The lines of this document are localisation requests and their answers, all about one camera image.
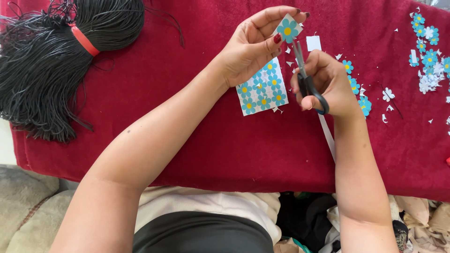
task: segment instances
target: red table cover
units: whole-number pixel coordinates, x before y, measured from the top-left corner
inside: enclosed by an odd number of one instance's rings
[[[2,1],[0,10],[11,15],[6,4]],[[48,0],[19,1],[23,10],[40,10],[47,4]],[[26,139],[25,132],[14,132],[18,164],[80,181],[115,136],[193,79],[241,21],[275,5],[311,13],[298,37],[305,57],[305,36],[317,32],[323,51],[342,54],[341,61],[352,62],[352,76],[364,84],[372,102],[367,123],[388,192],[450,201],[450,168],[445,163],[450,157],[450,126],[446,125],[450,104],[445,103],[449,80],[424,95],[417,75],[421,67],[408,62],[410,50],[417,49],[410,13],[420,6],[425,27],[439,28],[438,45],[428,43],[427,49],[440,49],[442,56],[450,56],[450,13],[411,0],[154,0],[154,8],[171,13],[180,22],[186,48],[180,47],[174,27],[146,13],[144,29],[132,46],[96,58],[114,59],[114,69],[92,68],[85,77],[87,101],[80,117],[91,122],[95,132],[73,124],[78,138],[69,145]],[[279,61],[288,86],[293,67],[286,61],[294,61],[293,52],[282,53]],[[386,111],[392,102],[382,99],[380,84],[392,89],[404,119],[397,110]],[[82,97],[79,89],[78,98]],[[293,96],[280,109],[283,114],[269,110],[243,117],[236,90],[230,89],[153,185],[333,192],[334,162],[317,113],[301,112]],[[383,123],[383,113],[388,123]],[[332,128],[330,116],[327,121]]]

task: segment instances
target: red nail polish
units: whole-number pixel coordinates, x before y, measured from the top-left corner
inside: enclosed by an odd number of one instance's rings
[[[281,41],[281,33],[277,33],[274,36],[274,42],[275,42],[275,44],[278,44],[278,43],[280,43],[280,41]]]

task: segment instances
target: scissors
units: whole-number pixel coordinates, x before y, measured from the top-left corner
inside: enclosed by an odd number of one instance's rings
[[[327,114],[330,111],[330,106],[328,106],[328,102],[325,98],[317,91],[314,87],[314,82],[311,76],[307,76],[305,72],[305,63],[303,61],[302,47],[300,46],[300,42],[297,41],[297,46],[295,42],[292,42],[292,47],[294,49],[295,57],[297,58],[297,63],[300,68],[300,73],[297,74],[298,86],[300,87],[300,93],[302,97],[308,96],[308,94],[316,97],[322,107],[323,111],[317,110],[319,114]]]

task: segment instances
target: red rubber band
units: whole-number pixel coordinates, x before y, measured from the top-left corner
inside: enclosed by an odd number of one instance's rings
[[[75,38],[78,40],[78,42],[86,49],[86,51],[89,52],[92,56],[96,56],[100,53],[94,45],[86,38],[86,36],[78,29],[78,27],[75,24],[69,24],[69,26],[72,27],[72,33],[75,36]]]

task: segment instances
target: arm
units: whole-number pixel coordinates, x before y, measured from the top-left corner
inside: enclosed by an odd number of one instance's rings
[[[140,194],[228,88],[281,53],[281,38],[270,35],[286,13],[306,19],[294,7],[279,6],[245,20],[185,88],[111,142],[78,186],[50,253],[131,252]]]
[[[342,63],[322,51],[311,52],[305,63],[334,118],[336,193],[345,253],[392,252],[398,248],[383,180],[370,145],[366,121],[348,83]],[[299,92],[297,77],[291,80]],[[323,110],[314,96],[297,101],[303,109]]]

